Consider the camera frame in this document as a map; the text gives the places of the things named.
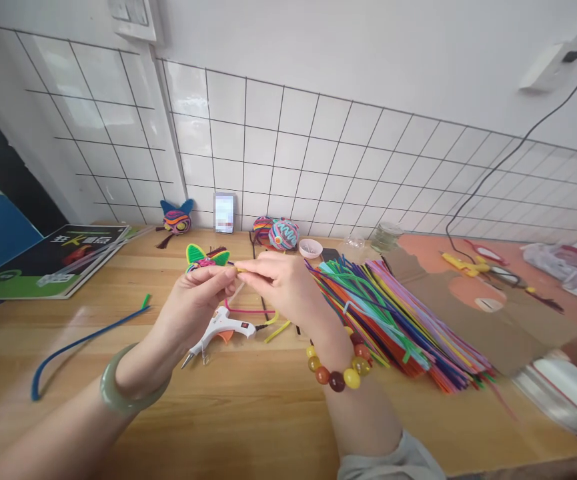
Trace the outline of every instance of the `book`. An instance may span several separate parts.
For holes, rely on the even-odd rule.
[[[118,248],[109,247],[66,274],[49,275],[107,245],[118,244],[129,230],[116,225],[63,226],[0,267],[0,300],[70,298]]]

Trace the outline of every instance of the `bundle of pipe cleaners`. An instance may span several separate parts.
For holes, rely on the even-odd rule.
[[[340,259],[309,269],[331,307],[380,363],[410,377],[428,372],[445,393],[495,382],[488,360],[398,282],[385,262]]]

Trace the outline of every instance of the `hand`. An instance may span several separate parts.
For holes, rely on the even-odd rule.
[[[257,260],[238,261],[235,266],[247,270],[239,279],[310,335],[331,325],[341,326],[301,257],[265,251]]]

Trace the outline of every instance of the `wall outlet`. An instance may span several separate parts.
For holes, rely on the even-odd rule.
[[[563,86],[573,72],[573,63],[562,63],[565,54],[575,50],[571,42],[557,43],[537,58],[520,82],[520,89],[551,92]]]

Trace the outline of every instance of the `cardboard sheet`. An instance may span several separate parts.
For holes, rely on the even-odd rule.
[[[449,290],[457,271],[428,273],[403,249],[384,254],[395,278],[504,375],[577,338],[577,324],[521,289],[503,287],[504,308],[487,313],[465,305]]]

